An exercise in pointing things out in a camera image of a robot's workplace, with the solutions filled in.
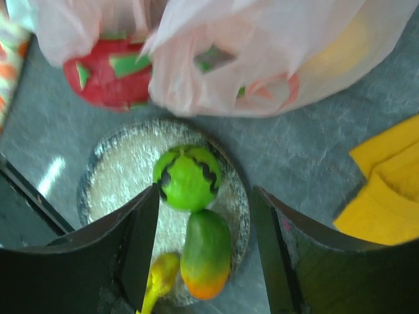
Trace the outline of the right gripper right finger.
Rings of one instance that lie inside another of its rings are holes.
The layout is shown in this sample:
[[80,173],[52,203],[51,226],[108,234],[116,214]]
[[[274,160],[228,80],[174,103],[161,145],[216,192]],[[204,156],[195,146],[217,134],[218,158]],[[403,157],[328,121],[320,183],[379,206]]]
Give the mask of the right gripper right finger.
[[271,313],[417,313],[418,242],[363,241],[259,186],[251,216]]

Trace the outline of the pink plastic bag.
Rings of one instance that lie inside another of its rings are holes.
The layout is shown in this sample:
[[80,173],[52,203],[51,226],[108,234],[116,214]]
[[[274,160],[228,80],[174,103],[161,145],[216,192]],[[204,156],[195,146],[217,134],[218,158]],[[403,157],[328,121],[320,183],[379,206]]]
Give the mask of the pink plastic bag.
[[[143,36],[151,98],[181,116],[271,116],[335,94],[395,47],[417,1],[38,1],[36,35],[62,65],[103,32]],[[299,69],[352,20],[369,27],[371,50],[326,79]]]

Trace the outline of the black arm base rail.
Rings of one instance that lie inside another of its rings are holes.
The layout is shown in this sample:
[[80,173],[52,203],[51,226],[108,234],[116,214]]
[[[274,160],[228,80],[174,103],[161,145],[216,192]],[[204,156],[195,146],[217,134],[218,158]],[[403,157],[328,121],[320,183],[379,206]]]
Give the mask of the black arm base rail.
[[46,245],[75,229],[1,156],[1,248]]

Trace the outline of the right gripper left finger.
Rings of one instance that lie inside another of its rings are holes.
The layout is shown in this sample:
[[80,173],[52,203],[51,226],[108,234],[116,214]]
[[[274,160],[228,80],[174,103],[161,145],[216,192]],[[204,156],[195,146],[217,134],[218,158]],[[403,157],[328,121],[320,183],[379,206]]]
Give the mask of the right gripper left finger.
[[1,312],[140,310],[158,207],[153,184],[116,211],[48,245],[1,249]]

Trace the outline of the yellow fake banana bunch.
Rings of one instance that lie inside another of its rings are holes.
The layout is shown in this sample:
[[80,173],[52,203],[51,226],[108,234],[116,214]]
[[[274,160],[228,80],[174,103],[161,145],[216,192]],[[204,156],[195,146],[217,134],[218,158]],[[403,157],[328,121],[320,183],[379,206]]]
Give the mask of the yellow fake banana bunch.
[[136,313],[152,313],[156,302],[174,287],[180,269],[177,253],[161,254],[151,265],[143,305]]

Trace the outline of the fake mango fruit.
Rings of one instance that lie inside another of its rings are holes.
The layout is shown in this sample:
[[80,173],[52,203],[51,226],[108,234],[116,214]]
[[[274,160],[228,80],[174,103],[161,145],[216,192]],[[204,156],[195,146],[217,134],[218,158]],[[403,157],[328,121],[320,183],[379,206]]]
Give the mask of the fake mango fruit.
[[192,213],[181,254],[181,277],[190,294],[212,300],[224,289],[230,276],[231,235],[226,220],[214,211]]

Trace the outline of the fake green fruit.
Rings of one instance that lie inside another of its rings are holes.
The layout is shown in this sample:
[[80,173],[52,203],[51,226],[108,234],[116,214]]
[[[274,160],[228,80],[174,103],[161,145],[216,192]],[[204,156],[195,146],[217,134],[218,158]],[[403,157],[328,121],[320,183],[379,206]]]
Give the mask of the fake green fruit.
[[168,149],[153,168],[153,182],[160,199],[178,211],[205,209],[215,199],[221,179],[215,155],[198,145],[177,145]]

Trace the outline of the speckled glass plate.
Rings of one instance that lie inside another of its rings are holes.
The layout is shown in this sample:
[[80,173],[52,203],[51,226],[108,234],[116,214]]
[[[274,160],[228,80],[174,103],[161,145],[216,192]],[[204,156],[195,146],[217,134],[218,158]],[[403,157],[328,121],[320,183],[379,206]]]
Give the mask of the speckled glass plate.
[[153,183],[153,167],[176,145],[199,145],[212,152],[221,168],[218,195],[207,206],[226,220],[232,254],[229,277],[244,258],[250,234],[250,209],[242,176],[224,150],[186,122],[168,118],[126,124],[93,149],[77,190],[82,226],[112,213]]

